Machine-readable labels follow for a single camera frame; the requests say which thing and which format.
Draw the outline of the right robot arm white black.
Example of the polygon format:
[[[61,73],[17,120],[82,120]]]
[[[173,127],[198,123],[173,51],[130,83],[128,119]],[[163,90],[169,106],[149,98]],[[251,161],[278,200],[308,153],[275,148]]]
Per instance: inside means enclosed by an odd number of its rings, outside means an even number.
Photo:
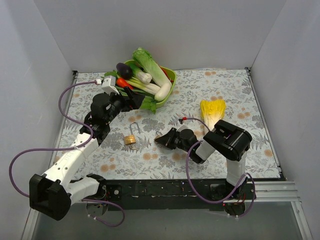
[[[180,149],[187,153],[187,159],[196,164],[203,164],[213,153],[218,152],[226,159],[227,177],[225,187],[218,188],[218,193],[230,199],[237,199],[245,192],[247,183],[246,157],[252,136],[236,125],[219,120],[212,130],[208,131],[201,142],[194,131],[185,125],[171,128],[170,131],[154,140],[170,149]]]

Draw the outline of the large brass padlock with keys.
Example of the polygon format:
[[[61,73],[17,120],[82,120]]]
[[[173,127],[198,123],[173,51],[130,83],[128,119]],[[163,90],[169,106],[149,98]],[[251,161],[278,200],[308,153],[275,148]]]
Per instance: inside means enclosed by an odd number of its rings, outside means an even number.
[[[139,127],[139,124],[137,122],[132,122],[130,125],[129,125],[129,130],[130,130],[130,135],[127,135],[123,138],[123,141],[124,141],[124,145],[125,146],[129,146],[129,145],[132,145],[132,144],[135,144],[136,143],[136,137],[133,133],[133,128],[132,128],[132,125],[136,125],[136,128],[138,130],[138,133],[140,134],[141,133],[141,130],[140,130],[140,127]]]

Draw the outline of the small brass padlock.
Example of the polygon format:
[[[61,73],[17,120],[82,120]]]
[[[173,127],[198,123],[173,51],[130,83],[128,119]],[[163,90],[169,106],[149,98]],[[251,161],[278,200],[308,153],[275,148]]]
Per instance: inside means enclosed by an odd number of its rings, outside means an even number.
[[[160,131],[156,131],[156,132],[155,132],[155,138],[154,138],[154,139],[156,140],[156,139],[160,138],[162,135],[163,135],[163,134],[162,134]]]

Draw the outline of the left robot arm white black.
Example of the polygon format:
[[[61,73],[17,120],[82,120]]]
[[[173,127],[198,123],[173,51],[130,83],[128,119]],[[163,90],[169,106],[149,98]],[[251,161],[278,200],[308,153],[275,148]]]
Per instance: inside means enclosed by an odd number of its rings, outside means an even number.
[[[34,174],[29,181],[30,207],[61,220],[70,207],[89,198],[93,202],[105,200],[106,180],[97,174],[72,181],[82,163],[102,144],[110,132],[110,123],[121,112],[139,109],[144,95],[124,88],[125,95],[111,87],[92,99],[90,112],[85,116],[83,127],[76,136],[70,150],[42,175]]]

